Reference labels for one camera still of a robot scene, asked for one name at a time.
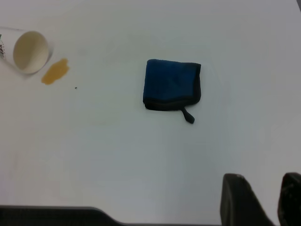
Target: white table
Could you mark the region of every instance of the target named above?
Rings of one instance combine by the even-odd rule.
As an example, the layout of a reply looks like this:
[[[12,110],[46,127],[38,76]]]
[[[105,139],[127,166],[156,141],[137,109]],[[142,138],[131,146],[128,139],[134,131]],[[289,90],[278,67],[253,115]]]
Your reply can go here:
[[[222,177],[233,172],[278,224],[282,176],[301,172],[295,0],[2,0],[0,21],[55,47],[33,76],[0,64],[0,204],[219,224]],[[68,74],[42,84],[63,57]],[[202,64],[194,125],[144,108],[151,58]]]

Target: microfiber towel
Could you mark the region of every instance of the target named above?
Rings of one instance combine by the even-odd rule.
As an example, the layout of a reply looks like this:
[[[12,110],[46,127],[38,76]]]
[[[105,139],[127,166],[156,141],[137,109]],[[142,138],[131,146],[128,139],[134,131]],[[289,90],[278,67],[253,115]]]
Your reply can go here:
[[[186,121],[193,124],[194,117],[185,106],[201,99],[201,65],[166,60],[148,60],[146,65],[143,103],[149,110],[183,112]]]

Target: spilled liquid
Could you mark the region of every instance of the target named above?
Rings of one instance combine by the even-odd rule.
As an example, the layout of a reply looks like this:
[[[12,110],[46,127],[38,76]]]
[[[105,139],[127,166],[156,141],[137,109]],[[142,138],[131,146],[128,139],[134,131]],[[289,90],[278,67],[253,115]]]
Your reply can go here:
[[[60,61],[51,65],[49,70],[42,78],[42,83],[50,85],[54,83],[55,80],[62,78],[65,74],[67,74],[69,70],[69,66],[67,64],[68,60],[66,58],[63,58]]]

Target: tipped over cup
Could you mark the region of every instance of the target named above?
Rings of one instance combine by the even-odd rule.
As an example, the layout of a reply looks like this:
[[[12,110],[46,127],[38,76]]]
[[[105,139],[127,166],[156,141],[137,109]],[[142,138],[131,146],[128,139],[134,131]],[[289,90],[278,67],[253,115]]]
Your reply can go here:
[[[0,27],[0,58],[18,71],[35,73],[45,65],[48,56],[48,42],[41,33]]]

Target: black loop tab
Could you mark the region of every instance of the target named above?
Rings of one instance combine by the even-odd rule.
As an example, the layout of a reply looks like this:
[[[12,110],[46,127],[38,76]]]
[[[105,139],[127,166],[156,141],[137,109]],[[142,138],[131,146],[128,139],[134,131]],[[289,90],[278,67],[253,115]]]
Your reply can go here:
[[[186,111],[185,108],[182,108],[181,111],[183,112],[183,115],[184,115],[185,120],[186,120],[187,122],[193,124],[193,123],[194,123],[194,120],[195,120],[194,117],[193,117],[191,114],[189,114],[189,113]]]

